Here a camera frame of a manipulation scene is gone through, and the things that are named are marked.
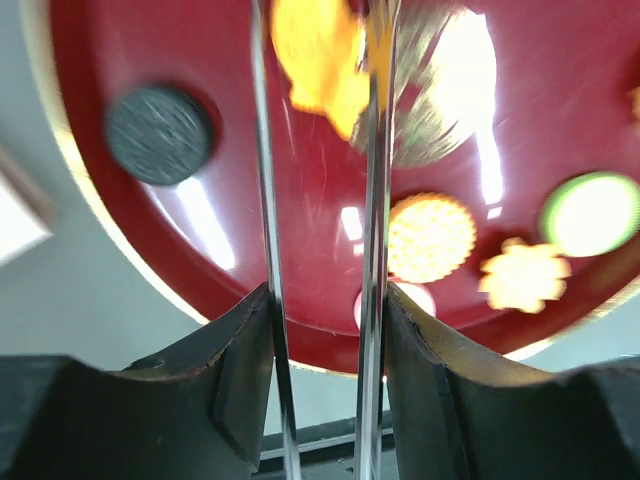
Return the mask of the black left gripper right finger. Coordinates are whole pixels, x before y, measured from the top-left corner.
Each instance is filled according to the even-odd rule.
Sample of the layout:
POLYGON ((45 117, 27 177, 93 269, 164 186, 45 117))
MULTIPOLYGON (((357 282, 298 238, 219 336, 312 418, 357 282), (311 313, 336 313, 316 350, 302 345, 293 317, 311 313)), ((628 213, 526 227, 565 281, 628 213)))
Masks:
POLYGON ((509 360, 397 287, 385 369, 404 479, 635 479, 639 361, 550 373, 509 360))

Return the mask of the silver metal tongs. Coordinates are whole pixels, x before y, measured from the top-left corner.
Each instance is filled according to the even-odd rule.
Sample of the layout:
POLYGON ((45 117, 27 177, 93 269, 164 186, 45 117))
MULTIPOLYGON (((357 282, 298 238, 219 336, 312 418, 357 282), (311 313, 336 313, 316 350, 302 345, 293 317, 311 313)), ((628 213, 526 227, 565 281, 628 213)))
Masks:
MULTIPOLYGON (((287 478, 301 476, 293 391, 289 370, 284 290, 279 249, 276 183, 264 65, 262 5, 254 1, 250 24, 251 71, 256 107, 257 158, 262 200, 269 306, 272 315, 275 367, 280 401, 287 478)), ((391 160, 394 151, 394 81, 396 70, 398 1, 368 4, 373 31, 367 39, 366 59, 372 69, 368 106, 366 236, 361 297, 354 476, 382 476, 382 385, 384 308, 387 299, 388 222, 391 160)))

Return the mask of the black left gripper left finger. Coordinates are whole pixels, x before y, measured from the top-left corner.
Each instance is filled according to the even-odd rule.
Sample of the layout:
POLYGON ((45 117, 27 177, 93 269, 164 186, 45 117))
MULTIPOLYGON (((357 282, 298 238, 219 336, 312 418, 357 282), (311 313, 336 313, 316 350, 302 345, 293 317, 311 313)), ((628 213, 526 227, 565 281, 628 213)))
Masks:
POLYGON ((248 479, 273 363, 269 290, 121 371, 1 360, 5 479, 248 479))

